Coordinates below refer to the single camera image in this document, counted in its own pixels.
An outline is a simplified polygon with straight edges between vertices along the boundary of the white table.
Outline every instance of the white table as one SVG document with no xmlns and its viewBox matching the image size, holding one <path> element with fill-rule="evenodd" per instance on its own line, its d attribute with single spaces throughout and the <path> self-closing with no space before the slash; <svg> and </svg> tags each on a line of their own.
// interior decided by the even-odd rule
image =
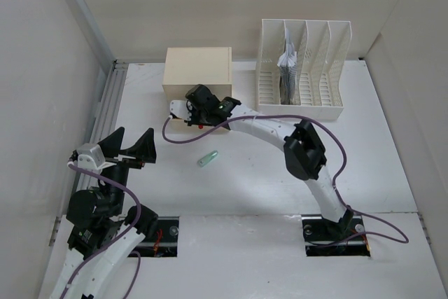
<svg viewBox="0 0 448 299">
<path fill-rule="evenodd" d="M 337 122 L 326 123 L 349 156 L 339 189 L 360 210 L 411 213 L 380 215 L 402 228 L 410 243 L 369 237 L 371 258 L 305 256 L 297 214 L 319 213 L 319 208 L 307 187 L 286 171 L 275 147 L 237 132 L 188 145 L 164 142 L 163 67 L 129 66 L 117 126 L 126 127 L 123 147 L 148 127 L 155 129 L 157 163 L 132 171 L 128 186 L 158 214 L 181 216 L 179 253 L 177 258 L 144 258 L 129 299 L 446 298 L 364 62 L 346 62 L 341 80 L 345 109 Z M 233 67 L 235 98 L 254 106 L 255 64 L 234 62 Z M 340 154 L 320 135 L 330 172 L 335 172 Z M 196 161 L 212 150 L 220 156 L 199 168 Z M 126 200 L 125 208 L 131 204 Z M 396 235 L 368 218 L 365 227 Z M 53 289 L 70 230 L 64 219 L 39 298 Z M 134 259 L 125 262 L 105 298 L 123 296 L 135 265 Z"/>
<path fill-rule="evenodd" d="M 255 62 L 233 62 L 234 98 L 255 108 Z M 216 214 L 315 214 L 319 208 L 306 185 L 285 168 L 277 148 L 247 134 L 212 134 L 187 145 L 162 139 L 168 102 L 162 89 L 164 64 L 131 64 L 117 127 L 131 146 L 148 127 L 155 129 L 157 163 L 129 174 L 128 186 L 141 202 L 163 216 Z M 416 211 L 389 127 L 363 61 L 347 61 L 340 91 L 345 108 L 326 125 L 344 144 L 348 165 L 339 189 L 354 208 L 371 212 Z M 330 173 L 341 165 L 334 142 L 319 132 Z M 171 134 L 187 139 L 191 134 Z M 197 160 L 217 150 L 204 168 Z M 128 200 L 126 207 L 132 205 Z"/>
</svg>

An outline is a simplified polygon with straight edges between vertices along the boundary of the paper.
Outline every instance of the paper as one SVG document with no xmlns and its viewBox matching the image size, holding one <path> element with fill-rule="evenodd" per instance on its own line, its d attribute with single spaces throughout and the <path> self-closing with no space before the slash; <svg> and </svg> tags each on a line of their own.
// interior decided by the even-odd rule
<svg viewBox="0 0 448 299">
<path fill-rule="evenodd" d="M 287 28 L 285 28 L 285 52 L 280 56 L 277 66 L 280 68 L 280 103 L 294 104 L 297 51 Z"/>
</svg>

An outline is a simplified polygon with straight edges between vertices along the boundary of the cable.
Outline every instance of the cable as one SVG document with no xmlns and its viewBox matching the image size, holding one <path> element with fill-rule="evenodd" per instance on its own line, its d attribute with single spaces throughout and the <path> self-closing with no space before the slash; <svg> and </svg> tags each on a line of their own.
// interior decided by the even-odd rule
<svg viewBox="0 0 448 299">
<path fill-rule="evenodd" d="M 101 181 L 111 184 L 112 186 L 114 186 L 118 189 L 121 189 L 123 192 L 127 193 L 134 200 L 135 205 L 137 207 L 137 212 L 136 212 L 134 220 L 128 225 L 128 227 L 126 229 L 123 230 L 123 232 L 121 232 L 119 235 L 117 235 L 115 238 L 113 238 L 108 244 L 106 244 L 102 248 L 96 250 L 92 255 L 90 255 L 85 260 L 83 260 L 83 262 L 73 271 L 73 274 L 70 276 L 69 281 L 67 282 L 67 285 L 65 286 L 65 289 L 63 290 L 59 299 L 64 299 L 65 295 L 67 294 L 67 291 L 69 290 L 69 286 L 75 279 L 78 272 L 83 268 L 83 266 L 85 264 L 89 263 L 93 258 L 98 256 L 100 253 L 105 251 L 107 248 L 109 248 L 112 244 L 117 242 L 121 237 L 126 235 L 131 230 L 131 228 L 133 228 L 137 224 L 137 222 L 140 219 L 140 215 L 141 215 L 141 204 L 140 204 L 139 199 L 131 190 L 127 189 L 126 186 L 122 185 L 121 183 L 118 183 L 117 181 L 106 178 L 105 176 L 102 176 L 102 175 L 87 171 L 86 169 L 77 167 L 74 165 L 73 161 L 69 161 L 67 163 L 67 167 L 71 168 L 73 171 L 77 171 L 77 172 L 86 174 L 88 176 L 91 176 L 92 178 L 99 179 Z"/>
<path fill-rule="evenodd" d="M 163 237 L 163 231 L 162 231 L 162 228 L 160 228 L 157 231 L 157 240 L 155 241 L 154 246 L 153 246 L 154 257 L 156 257 L 156 255 L 157 255 L 157 251 L 159 250 L 159 244 L 160 244 L 160 241 L 162 240 L 162 237 Z"/>
<path fill-rule="evenodd" d="M 294 118 L 294 119 L 301 119 L 301 120 L 307 120 L 317 126 L 319 126 L 323 131 L 325 131 L 330 137 L 331 139 L 333 139 L 333 141 L 336 143 L 336 145 L 339 147 L 339 149 L 341 150 L 341 154 L 342 154 L 342 165 L 341 167 L 338 169 L 338 171 L 336 172 L 336 174 L 333 176 L 332 178 L 332 186 L 335 189 L 335 193 L 337 195 L 337 198 L 339 199 L 339 201 L 342 203 L 342 205 L 352 211 L 354 214 L 358 214 L 358 215 L 362 215 L 365 217 L 369 217 L 369 218 L 373 218 L 374 220 L 377 220 L 379 222 L 382 222 L 384 224 L 387 224 L 388 226 L 390 226 L 391 228 L 395 229 L 402 237 L 403 239 L 397 239 L 394 238 L 392 236 L 388 236 L 385 234 L 381 234 L 379 232 L 371 232 L 371 231 L 362 231 L 362 232 L 358 232 L 356 234 L 353 234 L 351 236 L 348 236 L 347 238 L 341 239 L 340 241 L 336 241 L 336 242 L 332 242 L 329 244 L 316 244 L 319 245 L 322 248 L 327 248 L 330 246 L 336 246 L 339 245 L 341 243 L 345 243 L 348 242 L 350 239 L 353 239 L 355 237 L 358 236 L 362 236 L 362 235 L 375 235 L 375 236 L 380 236 L 386 239 L 390 239 L 394 242 L 398 242 L 398 243 L 403 243 L 403 244 L 407 244 L 409 243 L 409 238 L 407 238 L 406 234 L 399 229 L 398 227 L 396 227 L 394 224 L 380 218 L 374 215 L 369 215 L 366 213 L 363 213 L 362 211 L 359 210 L 355 210 L 353 208 L 351 208 L 347 203 L 345 203 L 344 199 L 342 198 L 340 192 L 338 191 L 337 187 L 336 187 L 336 179 L 337 177 L 344 171 L 346 165 L 347 165 L 347 153 L 345 151 L 344 146 L 342 145 L 342 143 L 339 141 L 339 139 L 322 123 L 318 122 L 317 120 L 314 120 L 312 118 L 306 117 L 306 116 L 299 116 L 299 115 L 273 115 L 273 116 L 266 116 L 266 115 L 254 115 L 254 116 L 238 116 L 238 117 L 234 117 L 234 118 L 229 118 L 225 121 L 223 121 L 222 123 L 219 123 L 217 126 L 212 127 L 210 130 L 207 130 L 206 132 L 204 132 L 203 134 L 200 134 L 197 137 L 191 138 L 191 139 L 186 139 L 186 140 L 172 140 L 172 139 L 168 139 L 167 135 L 165 134 L 166 129 L 167 129 L 167 125 L 168 122 L 173 118 L 171 115 L 168 117 L 168 119 L 165 121 L 165 123 L 163 124 L 163 128 L 162 128 L 162 137 L 164 140 L 168 141 L 169 143 L 172 144 L 188 144 L 188 143 L 192 143 L 194 141 L 197 141 L 201 138 L 204 138 L 205 136 L 211 134 L 213 131 L 215 131 L 216 129 L 218 129 L 219 127 L 222 126 L 226 126 L 227 124 L 231 123 L 231 122 L 235 122 L 237 120 L 244 120 L 244 119 L 252 119 L 252 118 L 257 118 L 257 119 L 282 119 L 282 118 Z"/>
<path fill-rule="evenodd" d="M 134 273 L 134 278 L 132 278 L 131 284 L 129 285 L 129 288 L 126 291 L 125 296 L 123 297 L 123 299 L 126 299 L 129 295 L 129 293 L 131 293 L 132 287 L 134 287 L 134 283 L 135 283 L 135 279 L 137 279 L 137 275 L 140 271 L 140 264 L 141 264 L 141 256 L 140 253 L 138 251 L 132 251 L 129 255 L 136 255 L 137 256 L 137 269 L 135 269 L 135 273 Z"/>
</svg>

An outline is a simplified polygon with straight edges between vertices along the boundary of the beige box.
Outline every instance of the beige box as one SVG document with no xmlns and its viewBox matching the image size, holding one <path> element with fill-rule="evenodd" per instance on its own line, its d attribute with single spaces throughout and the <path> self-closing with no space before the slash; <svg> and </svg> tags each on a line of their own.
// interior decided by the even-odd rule
<svg viewBox="0 0 448 299">
<path fill-rule="evenodd" d="M 185 99 L 197 84 L 206 85 L 219 99 L 232 96 L 231 47 L 168 48 L 162 83 L 168 102 Z M 181 120 L 174 119 L 170 125 L 180 132 L 202 132 Z"/>
</svg>

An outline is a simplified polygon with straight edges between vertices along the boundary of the small cylinder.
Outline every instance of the small cylinder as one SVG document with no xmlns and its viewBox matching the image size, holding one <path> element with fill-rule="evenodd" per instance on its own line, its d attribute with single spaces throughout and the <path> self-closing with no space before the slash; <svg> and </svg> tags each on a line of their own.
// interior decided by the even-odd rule
<svg viewBox="0 0 448 299">
<path fill-rule="evenodd" d="M 207 165 L 209 162 L 211 162 L 214 158 L 216 158 L 218 156 L 218 151 L 213 151 L 210 152 L 209 154 L 207 154 L 206 156 L 204 156 L 203 158 L 199 159 L 197 161 L 197 164 L 200 167 L 203 167 L 205 165 Z"/>
</svg>

